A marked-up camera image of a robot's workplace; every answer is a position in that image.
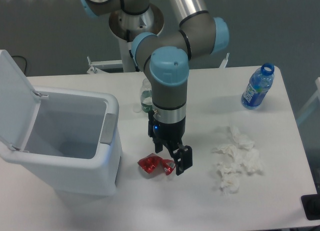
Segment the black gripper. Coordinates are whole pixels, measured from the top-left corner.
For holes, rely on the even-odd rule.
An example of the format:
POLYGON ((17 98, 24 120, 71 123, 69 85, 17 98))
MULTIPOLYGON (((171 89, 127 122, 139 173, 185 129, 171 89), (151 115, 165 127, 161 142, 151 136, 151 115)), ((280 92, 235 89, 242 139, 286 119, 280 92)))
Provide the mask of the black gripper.
POLYGON ((153 110, 148 112, 148 136, 152 138, 154 150, 160 153, 165 146, 176 165, 176 175, 181 175, 193 165, 193 149, 183 145, 186 118, 176 123, 163 123, 155 119, 153 110))

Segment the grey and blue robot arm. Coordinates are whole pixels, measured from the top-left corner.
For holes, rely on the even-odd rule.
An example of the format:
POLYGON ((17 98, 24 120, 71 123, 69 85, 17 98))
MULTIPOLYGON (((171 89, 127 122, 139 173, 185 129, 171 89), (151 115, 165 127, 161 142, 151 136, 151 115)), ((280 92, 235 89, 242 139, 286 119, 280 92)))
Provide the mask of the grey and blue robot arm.
POLYGON ((189 61, 225 49, 230 38, 227 24, 210 15, 204 0, 169 0, 179 29, 160 36, 163 14, 150 0, 80 1, 90 16, 109 14, 113 34, 127 42, 129 60, 150 81, 152 109, 148 112, 148 135, 155 152, 168 149, 176 174, 182 174, 193 164, 192 148, 182 142, 189 61))

